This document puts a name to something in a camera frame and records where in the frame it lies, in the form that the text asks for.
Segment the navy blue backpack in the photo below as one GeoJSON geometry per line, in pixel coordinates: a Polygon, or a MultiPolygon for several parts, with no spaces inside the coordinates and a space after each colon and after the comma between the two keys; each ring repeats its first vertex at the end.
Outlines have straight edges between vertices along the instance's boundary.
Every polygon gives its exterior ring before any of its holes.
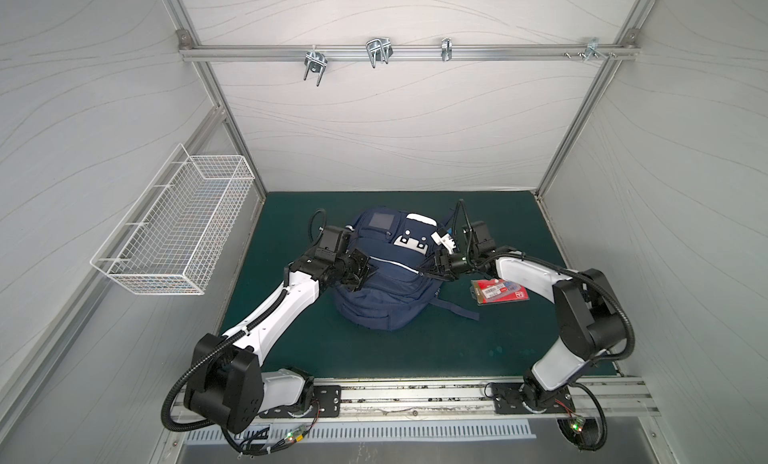
{"type": "Polygon", "coordinates": [[[336,309],[351,322],[394,331],[411,322],[427,305],[444,307],[478,321],[478,313],[438,299],[442,281],[418,269],[435,254],[432,233],[446,223],[388,208],[368,209],[350,224],[350,249],[369,256],[371,272],[359,291],[334,288],[336,309]]]}

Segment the red product package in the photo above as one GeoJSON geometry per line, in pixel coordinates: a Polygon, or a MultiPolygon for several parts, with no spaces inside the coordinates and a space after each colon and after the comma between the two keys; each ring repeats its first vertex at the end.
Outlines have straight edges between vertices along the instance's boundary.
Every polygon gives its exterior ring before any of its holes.
{"type": "Polygon", "coordinates": [[[479,279],[472,282],[472,295],[478,305],[491,305],[505,301],[527,301],[528,292],[516,282],[502,279],[479,279]]]}

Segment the metal hook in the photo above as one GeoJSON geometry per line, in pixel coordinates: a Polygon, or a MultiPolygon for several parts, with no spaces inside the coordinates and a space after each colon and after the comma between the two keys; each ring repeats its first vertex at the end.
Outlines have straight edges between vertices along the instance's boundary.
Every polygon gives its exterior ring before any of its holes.
{"type": "Polygon", "coordinates": [[[304,64],[306,65],[306,70],[304,70],[304,80],[306,81],[306,77],[310,75],[310,71],[319,73],[316,84],[316,86],[319,86],[322,74],[325,73],[326,67],[328,66],[326,57],[322,53],[312,50],[304,56],[304,64]]]}
{"type": "Polygon", "coordinates": [[[587,49],[585,49],[583,53],[579,53],[579,56],[581,56],[581,60],[583,61],[589,61],[589,58],[592,56],[601,57],[604,60],[608,59],[606,54],[598,51],[598,38],[596,37],[593,37],[589,40],[589,43],[587,43],[587,49]]]}
{"type": "Polygon", "coordinates": [[[446,37],[442,40],[442,46],[440,47],[440,50],[443,63],[450,61],[453,57],[453,42],[451,41],[451,38],[446,37]]]}
{"type": "Polygon", "coordinates": [[[389,56],[392,56],[392,42],[386,37],[375,37],[366,43],[368,59],[371,60],[371,66],[376,68],[376,61],[384,61],[389,64],[389,56]]]}

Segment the black mounting plate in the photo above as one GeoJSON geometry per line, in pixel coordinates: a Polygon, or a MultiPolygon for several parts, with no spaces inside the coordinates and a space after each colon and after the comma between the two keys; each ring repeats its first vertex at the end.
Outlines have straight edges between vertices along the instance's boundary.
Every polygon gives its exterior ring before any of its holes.
{"type": "MultiPolygon", "coordinates": [[[[320,417],[339,417],[341,409],[341,386],[314,386],[313,399],[320,407],[320,417]]],[[[314,417],[317,412],[315,404],[304,414],[289,412],[289,406],[278,406],[259,414],[262,419],[275,419],[277,417],[307,418],[314,417]]]]}
{"type": "MultiPolygon", "coordinates": [[[[534,414],[523,404],[520,396],[520,386],[522,382],[491,382],[488,384],[488,389],[491,391],[493,398],[493,410],[497,414],[534,414]]],[[[573,401],[571,400],[571,394],[568,392],[568,388],[564,387],[563,390],[555,397],[572,411],[576,410],[573,401]]],[[[562,414],[565,412],[559,404],[555,403],[552,407],[548,407],[541,414],[562,414]]]]}

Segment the wire mesh basket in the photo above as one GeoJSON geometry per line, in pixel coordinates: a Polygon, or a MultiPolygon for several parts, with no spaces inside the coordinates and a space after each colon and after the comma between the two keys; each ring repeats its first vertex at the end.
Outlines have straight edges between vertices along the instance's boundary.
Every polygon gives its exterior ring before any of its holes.
{"type": "Polygon", "coordinates": [[[150,185],[91,259],[136,295],[202,295],[254,181],[241,155],[189,155],[179,147],[184,158],[171,156],[164,167],[168,182],[150,185]],[[131,222],[148,194],[157,197],[131,222]],[[121,239],[126,226],[132,230],[121,239]]]}

